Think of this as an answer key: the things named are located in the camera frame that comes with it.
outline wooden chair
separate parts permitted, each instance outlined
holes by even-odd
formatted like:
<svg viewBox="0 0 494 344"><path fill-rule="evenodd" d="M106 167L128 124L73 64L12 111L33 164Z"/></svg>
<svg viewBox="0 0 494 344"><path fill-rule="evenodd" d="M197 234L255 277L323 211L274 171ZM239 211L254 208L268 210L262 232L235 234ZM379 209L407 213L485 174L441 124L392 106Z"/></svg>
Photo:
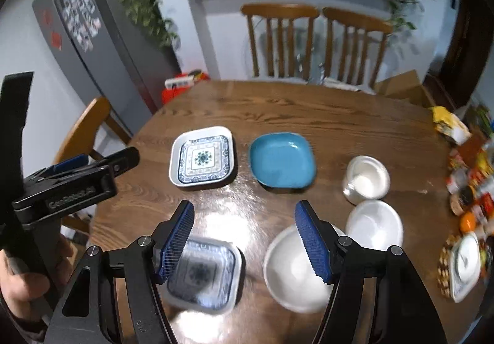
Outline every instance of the wooden chair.
<svg viewBox="0 0 494 344"><path fill-rule="evenodd" d="M95 160L102 159L103 156L94 149L94 141L96 140L98 129L103 123L107 124L120 140L128 145L130 136L111 117L111 109L112 106L107 98L98 97L94 99L67 134L62 146L55 156L55 160L53 161L54 164L71 159L80 154L88 155ZM84 235L90 234L89 223L79 218L65 216L62 219L62 224L81 232Z"/></svg>
<svg viewBox="0 0 494 344"><path fill-rule="evenodd" d="M305 59L303 65L303 79L308 81L310 75L310 59L312 55L312 36L314 31L314 19L319 16L319 10L309 5L300 4L262 4L253 3L245 4L241 12L247 16L249 26L250 51L254 66L254 76L259 76L259 63L257 61L257 51L255 45L253 16L259 16L266 19L267 35L267 57L268 57L268 76L274 77L274 60L273 60L273 30L271 20L278 20L277 40L278 40L278 77L285 77L285 51L283 47L283 19L288 19L288 72L289 77L295 75L295 39L293 37L293 21L298 18L308 18L307 43L305 47Z"/></svg>
<svg viewBox="0 0 494 344"><path fill-rule="evenodd" d="M336 8L323 8L323 15L328 19L328 36L326 43L326 58L324 63L324 76L329 77L331 72L331 65L333 62L333 21L337 21L345 27L343 35L343 49L340 58L338 80L352 84L357 69L358 51L359 51L359 30L364 30L364 40L362 43L362 55L360 59L359 73L355 85L361 85L364 83L364 72L366 68L367 50L369 49L369 32L379 31L382 32L382 39L379 45L379 53L377 55L376 64L372 71L369 87L374 88L377 73L381 66L384 51L386 50L386 42L388 36L393 32L393 26L388 22L385 22L378 18L373 18L367 15L356 14L355 12L344 11ZM353 42L352 42L352 56L350 59L350 67L348 70L348 76L345 78L346 57L348 54L348 28L354 27Z"/></svg>

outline refrigerator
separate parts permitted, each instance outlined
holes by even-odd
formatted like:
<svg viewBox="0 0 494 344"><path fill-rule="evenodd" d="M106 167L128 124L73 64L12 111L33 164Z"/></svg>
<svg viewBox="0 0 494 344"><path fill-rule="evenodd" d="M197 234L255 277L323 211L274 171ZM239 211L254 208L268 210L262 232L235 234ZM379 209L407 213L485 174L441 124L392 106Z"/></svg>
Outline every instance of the refrigerator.
<svg viewBox="0 0 494 344"><path fill-rule="evenodd" d="M33 10L81 100L107 97L117 121L137 133L162 106L165 80L180 73L173 49L151 41L119 0L34 0Z"/></svg>

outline wooden dining table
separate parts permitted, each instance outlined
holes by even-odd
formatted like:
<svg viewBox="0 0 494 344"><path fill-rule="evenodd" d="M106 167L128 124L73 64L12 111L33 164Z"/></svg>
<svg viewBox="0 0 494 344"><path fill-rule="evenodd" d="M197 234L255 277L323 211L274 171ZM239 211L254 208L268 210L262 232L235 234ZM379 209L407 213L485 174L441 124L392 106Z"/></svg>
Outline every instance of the wooden dining table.
<svg viewBox="0 0 494 344"><path fill-rule="evenodd" d="M181 190L169 179L170 150L183 132L223 125L235 142L234 179L211 189ZM296 132L310 143L317 176L298 191L260 185L249 168L249 145L271 132ZM179 343L310 344L324 311L293 313L269 294L263 259L269 244L294 224L295 205L308 200L319 218L344 230L354 206L342 193L349 161L372 156L388 169L384 201L401 217L403 249L438 311L448 342L456 343L474 320L483 285L459 304L437 287L443 243L458 233L445 186L448 145L434 130L431 112L405 101L361 92L267 82L201 82L159 110L131 142L141 156L117 179L119 193L98 206L91 242L104 250L129 245L168 220L181 200L195 208L192 234L231 242L245 257L239 300L226 315L183 311L164 304ZM117 281L123 337L135 340L124 281ZM365 342L374 294L366 282L354 342Z"/></svg>

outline orange fruit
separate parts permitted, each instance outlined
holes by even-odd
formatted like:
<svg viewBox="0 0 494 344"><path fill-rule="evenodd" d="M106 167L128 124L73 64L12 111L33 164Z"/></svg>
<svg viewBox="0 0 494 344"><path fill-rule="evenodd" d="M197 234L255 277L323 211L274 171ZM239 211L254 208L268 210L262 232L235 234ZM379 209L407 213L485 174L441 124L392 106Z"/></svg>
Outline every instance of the orange fruit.
<svg viewBox="0 0 494 344"><path fill-rule="evenodd" d="M461 216L460 219L460 231L464 234L467 232L475 230L475 226L477 225L477 219L475 215L471 212L465 213Z"/></svg>

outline cardboard box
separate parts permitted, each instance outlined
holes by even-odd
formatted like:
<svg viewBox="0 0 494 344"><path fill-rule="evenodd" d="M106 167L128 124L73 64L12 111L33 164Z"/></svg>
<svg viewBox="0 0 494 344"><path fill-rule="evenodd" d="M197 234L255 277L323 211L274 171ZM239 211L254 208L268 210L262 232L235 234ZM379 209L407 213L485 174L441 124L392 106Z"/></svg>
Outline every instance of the cardboard box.
<svg viewBox="0 0 494 344"><path fill-rule="evenodd" d="M404 100L425 108L436 105L429 91L421 84L415 70L376 83L374 92L381 96Z"/></svg>

